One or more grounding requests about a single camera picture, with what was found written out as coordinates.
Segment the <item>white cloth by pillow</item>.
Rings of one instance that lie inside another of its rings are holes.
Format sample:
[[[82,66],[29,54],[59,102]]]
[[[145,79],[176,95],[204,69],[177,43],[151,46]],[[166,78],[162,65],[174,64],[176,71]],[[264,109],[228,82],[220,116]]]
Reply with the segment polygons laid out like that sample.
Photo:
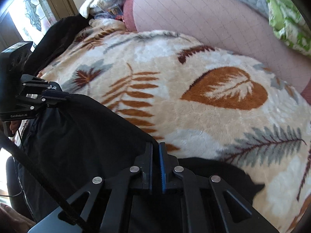
[[[84,18],[88,18],[91,9],[96,7],[103,9],[105,4],[105,0],[86,0],[79,8],[79,13]]]

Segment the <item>leaf pattern fleece blanket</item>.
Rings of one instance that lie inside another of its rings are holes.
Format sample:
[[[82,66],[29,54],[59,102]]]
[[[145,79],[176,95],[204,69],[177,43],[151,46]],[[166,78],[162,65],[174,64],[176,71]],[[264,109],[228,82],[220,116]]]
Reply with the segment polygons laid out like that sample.
[[[265,184],[254,205],[279,232],[310,205],[310,105],[253,58],[97,19],[39,77],[92,97],[178,158],[241,168]]]

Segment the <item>black pants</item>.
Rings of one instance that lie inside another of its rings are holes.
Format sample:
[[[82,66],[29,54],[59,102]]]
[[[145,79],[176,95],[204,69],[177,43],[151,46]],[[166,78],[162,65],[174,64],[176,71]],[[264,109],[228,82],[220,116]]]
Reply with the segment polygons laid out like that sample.
[[[21,149],[68,199],[94,177],[116,176],[133,166],[146,142],[154,140],[90,97],[70,94],[59,108],[43,108],[28,121]],[[180,158],[181,166],[194,174],[218,175],[251,205],[265,184],[254,183],[243,170],[223,162],[198,157]],[[33,176],[16,162],[21,186],[36,223],[58,204]],[[129,232],[182,232],[180,204],[166,198],[135,198]]]

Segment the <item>green patterned pillow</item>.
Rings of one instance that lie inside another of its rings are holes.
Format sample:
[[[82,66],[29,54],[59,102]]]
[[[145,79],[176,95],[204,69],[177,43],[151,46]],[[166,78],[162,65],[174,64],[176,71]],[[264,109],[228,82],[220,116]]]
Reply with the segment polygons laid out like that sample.
[[[310,57],[310,29],[291,0],[266,0],[269,25],[289,48]]]

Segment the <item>window with brown frame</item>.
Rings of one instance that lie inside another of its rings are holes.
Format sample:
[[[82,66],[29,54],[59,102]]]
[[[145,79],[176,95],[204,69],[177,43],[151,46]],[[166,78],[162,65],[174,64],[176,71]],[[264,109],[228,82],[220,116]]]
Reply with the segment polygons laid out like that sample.
[[[1,50],[19,41],[34,49],[52,25],[77,13],[74,0],[1,0]]]

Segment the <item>pink quilted mattress cover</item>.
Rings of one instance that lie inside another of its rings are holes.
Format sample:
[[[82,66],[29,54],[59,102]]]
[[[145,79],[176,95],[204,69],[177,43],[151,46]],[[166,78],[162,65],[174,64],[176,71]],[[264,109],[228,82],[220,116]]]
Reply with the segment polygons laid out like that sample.
[[[126,0],[127,29],[173,30],[253,57],[310,100],[310,59],[277,39],[268,20],[237,0]]]

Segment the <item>black cloth pile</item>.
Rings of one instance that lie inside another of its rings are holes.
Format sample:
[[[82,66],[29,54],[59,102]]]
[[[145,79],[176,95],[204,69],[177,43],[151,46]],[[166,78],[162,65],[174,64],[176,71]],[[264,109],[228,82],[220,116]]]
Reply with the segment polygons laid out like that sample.
[[[73,43],[76,35],[87,26],[93,16],[81,14],[60,19],[49,28],[24,64],[23,73],[36,76],[51,61],[63,54]]]

